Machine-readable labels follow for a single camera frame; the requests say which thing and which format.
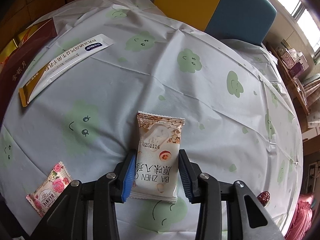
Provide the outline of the white Ba Zhen cake packet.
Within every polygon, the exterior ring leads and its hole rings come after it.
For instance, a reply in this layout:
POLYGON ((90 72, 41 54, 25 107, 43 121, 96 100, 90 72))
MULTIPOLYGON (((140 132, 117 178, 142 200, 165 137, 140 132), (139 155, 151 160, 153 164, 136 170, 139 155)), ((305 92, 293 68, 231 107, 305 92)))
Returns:
POLYGON ((139 111, 137 121, 139 144, 130 197, 175 203, 185 119, 139 111))

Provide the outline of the pink rose snack packet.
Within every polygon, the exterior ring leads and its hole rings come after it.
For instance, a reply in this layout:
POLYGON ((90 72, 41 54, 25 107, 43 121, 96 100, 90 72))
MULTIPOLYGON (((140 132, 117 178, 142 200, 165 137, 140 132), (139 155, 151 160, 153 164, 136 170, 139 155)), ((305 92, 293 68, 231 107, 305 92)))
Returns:
POLYGON ((60 161, 55 164, 41 186, 26 196, 26 200, 40 217, 43 217, 71 181, 70 174, 60 161))

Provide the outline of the long white gold sachet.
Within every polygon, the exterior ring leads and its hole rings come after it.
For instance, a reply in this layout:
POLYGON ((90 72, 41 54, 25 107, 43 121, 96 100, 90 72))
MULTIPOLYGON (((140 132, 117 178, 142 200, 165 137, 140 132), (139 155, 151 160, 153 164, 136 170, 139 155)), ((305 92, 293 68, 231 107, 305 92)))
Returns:
POLYGON ((113 44, 114 40, 104 34, 99 34, 67 49, 49 61, 19 89, 22 106, 27 107, 38 94, 67 70, 113 44))

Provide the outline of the pale cloud-print tablecloth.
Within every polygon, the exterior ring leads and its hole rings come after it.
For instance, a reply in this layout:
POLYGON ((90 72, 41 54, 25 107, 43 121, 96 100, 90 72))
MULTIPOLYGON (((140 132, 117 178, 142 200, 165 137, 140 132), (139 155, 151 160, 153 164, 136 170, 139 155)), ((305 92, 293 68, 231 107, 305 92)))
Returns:
POLYGON ((84 182, 112 170, 138 144, 138 111, 184 118, 180 146, 190 160, 217 180, 268 191, 266 209, 287 233, 302 182, 302 135, 269 52, 220 42, 150 0, 77 0, 48 18, 57 36, 27 66, 1 127, 1 195, 27 234, 41 217, 26 196, 60 161, 84 182), (99 34, 114 44, 22 106, 19 89, 38 70, 99 34))

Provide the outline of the dark red jujube date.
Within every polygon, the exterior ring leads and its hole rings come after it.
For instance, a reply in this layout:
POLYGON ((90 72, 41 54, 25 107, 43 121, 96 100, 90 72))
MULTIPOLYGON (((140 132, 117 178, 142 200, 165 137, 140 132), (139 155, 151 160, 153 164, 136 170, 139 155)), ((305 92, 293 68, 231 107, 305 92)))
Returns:
POLYGON ((265 207, 268 202, 270 201, 271 195, 268 191, 263 191, 261 192, 258 196, 257 199, 259 202, 262 204, 263 207, 265 207))

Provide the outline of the pink garment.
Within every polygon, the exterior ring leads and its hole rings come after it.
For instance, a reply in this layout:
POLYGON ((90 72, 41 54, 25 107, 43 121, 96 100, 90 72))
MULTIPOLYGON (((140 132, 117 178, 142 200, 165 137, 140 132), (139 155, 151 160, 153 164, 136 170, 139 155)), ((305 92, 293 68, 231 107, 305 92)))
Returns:
POLYGON ((305 236, 306 232, 311 227, 311 221, 313 217, 312 203, 314 201, 314 194, 301 194, 298 198, 297 206, 293 219, 291 221, 288 232, 285 235, 285 239, 288 240, 301 240, 305 236))

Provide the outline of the wooden side table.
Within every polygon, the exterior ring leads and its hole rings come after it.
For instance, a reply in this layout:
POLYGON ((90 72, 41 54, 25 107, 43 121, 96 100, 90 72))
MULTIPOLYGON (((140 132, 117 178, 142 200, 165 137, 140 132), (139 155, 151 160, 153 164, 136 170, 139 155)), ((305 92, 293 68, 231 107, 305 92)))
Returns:
POLYGON ((301 109, 302 112, 308 116, 310 115, 310 108, 308 107, 308 101, 305 94, 305 90, 302 86, 302 83, 297 77, 291 77, 289 70, 287 69, 287 64, 283 59, 277 54, 276 50, 272 47, 269 42, 265 42, 265 46, 278 59, 277 68, 278 72, 289 92, 293 104, 298 109, 301 109))

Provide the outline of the purple small box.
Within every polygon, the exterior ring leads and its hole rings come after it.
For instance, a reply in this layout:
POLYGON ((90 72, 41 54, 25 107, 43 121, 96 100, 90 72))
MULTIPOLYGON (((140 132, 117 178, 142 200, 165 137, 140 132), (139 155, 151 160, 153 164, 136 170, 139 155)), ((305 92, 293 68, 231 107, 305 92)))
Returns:
POLYGON ((300 61, 296 62, 295 65, 289 69, 289 75, 294 77, 299 77, 306 69, 308 65, 305 63, 301 63, 300 61))

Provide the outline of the tissue box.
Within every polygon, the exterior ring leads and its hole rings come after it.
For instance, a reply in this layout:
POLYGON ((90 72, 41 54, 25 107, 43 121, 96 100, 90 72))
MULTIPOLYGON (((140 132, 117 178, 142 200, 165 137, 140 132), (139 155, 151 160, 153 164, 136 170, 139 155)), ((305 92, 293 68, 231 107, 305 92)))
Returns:
POLYGON ((294 67, 296 63, 305 63, 305 57, 300 51, 292 48, 284 39, 277 45, 276 52, 278 56, 285 62, 288 69, 294 67))

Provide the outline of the red gift box gold interior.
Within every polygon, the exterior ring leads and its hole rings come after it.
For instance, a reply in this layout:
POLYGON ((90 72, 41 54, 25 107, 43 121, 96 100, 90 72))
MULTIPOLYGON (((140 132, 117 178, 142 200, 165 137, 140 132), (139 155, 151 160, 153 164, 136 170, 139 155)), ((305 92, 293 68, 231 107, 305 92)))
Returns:
POLYGON ((36 53, 56 36, 57 32, 52 18, 26 30, 18 47, 4 61, 1 71, 1 107, 9 102, 21 76, 36 53))

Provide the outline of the grey yellow blue chair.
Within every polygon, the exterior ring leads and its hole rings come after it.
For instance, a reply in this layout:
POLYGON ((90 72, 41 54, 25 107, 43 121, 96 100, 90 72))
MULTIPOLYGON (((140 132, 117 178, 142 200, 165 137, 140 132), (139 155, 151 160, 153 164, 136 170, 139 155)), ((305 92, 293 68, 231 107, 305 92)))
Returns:
POLYGON ((165 15, 218 40, 259 45, 277 11, 269 0, 151 0, 165 15))

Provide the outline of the window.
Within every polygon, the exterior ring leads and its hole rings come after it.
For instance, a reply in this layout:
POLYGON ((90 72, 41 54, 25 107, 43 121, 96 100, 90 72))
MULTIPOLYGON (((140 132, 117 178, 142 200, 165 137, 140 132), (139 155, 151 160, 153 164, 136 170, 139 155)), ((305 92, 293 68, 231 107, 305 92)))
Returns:
POLYGON ((319 24, 302 0, 277 0, 298 24, 311 47, 313 57, 319 57, 319 24))

